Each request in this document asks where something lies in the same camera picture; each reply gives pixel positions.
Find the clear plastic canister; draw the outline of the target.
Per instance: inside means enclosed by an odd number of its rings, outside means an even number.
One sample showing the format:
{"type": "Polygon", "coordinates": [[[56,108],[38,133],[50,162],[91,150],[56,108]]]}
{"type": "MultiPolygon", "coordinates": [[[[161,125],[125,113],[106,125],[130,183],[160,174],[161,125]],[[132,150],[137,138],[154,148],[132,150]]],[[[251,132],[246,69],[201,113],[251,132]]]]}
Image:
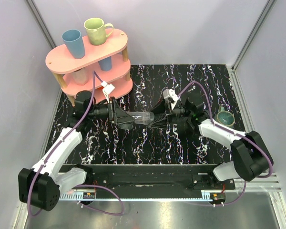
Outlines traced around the clear plastic canister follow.
{"type": "Polygon", "coordinates": [[[133,118],[133,121],[128,121],[125,124],[118,124],[118,127],[123,130],[133,129],[134,124],[149,125],[154,120],[152,112],[126,112],[133,118]]]}

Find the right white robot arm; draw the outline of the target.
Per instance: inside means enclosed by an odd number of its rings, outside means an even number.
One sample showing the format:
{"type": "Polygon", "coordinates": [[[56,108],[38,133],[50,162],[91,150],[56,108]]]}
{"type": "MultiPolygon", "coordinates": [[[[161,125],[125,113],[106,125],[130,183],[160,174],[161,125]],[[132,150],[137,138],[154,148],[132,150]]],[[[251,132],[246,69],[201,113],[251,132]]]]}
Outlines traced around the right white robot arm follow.
{"type": "Polygon", "coordinates": [[[166,128],[174,119],[184,118],[190,131],[210,138],[230,151],[232,160],[215,166],[207,177],[210,188],[218,189],[229,179],[241,178],[250,182],[272,175],[274,162],[261,135],[256,131],[237,131],[215,121],[201,99],[187,97],[181,102],[178,98],[162,97],[151,112],[154,115],[149,124],[151,128],[166,128]]]}

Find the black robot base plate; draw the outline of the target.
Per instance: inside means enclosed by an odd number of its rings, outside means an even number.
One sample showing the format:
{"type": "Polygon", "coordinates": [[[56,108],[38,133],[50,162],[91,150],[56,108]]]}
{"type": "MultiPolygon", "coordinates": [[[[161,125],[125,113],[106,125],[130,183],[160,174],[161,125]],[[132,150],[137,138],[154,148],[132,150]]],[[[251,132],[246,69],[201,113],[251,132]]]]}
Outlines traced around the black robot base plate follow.
{"type": "Polygon", "coordinates": [[[87,165],[93,182],[122,199],[201,198],[203,190],[235,190],[233,180],[210,178],[214,165],[87,165]]]}

